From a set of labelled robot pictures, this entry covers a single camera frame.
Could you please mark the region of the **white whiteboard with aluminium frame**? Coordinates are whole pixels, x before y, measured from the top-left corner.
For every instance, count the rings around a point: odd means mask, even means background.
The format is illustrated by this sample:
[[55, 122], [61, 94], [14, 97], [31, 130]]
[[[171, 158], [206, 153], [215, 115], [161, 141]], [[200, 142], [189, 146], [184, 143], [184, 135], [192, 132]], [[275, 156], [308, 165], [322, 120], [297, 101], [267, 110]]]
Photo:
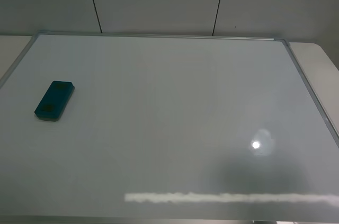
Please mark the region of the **white whiteboard with aluminium frame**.
[[1, 79], [1, 222], [209, 220], [338, 222], [338, 130], [289, 43], [33, 37]]

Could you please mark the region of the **dark blue whiteboard eraser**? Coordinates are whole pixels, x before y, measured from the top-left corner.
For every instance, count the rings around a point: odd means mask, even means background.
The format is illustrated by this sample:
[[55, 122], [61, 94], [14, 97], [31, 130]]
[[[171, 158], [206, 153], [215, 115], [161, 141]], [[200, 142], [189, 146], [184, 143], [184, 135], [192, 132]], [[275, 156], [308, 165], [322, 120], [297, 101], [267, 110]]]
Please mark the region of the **dark blue whiteboard eraser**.
[[35, 116], [43, 121], [58, 121], [74, 90], [72, 82], [53, 81], [35, 109]]

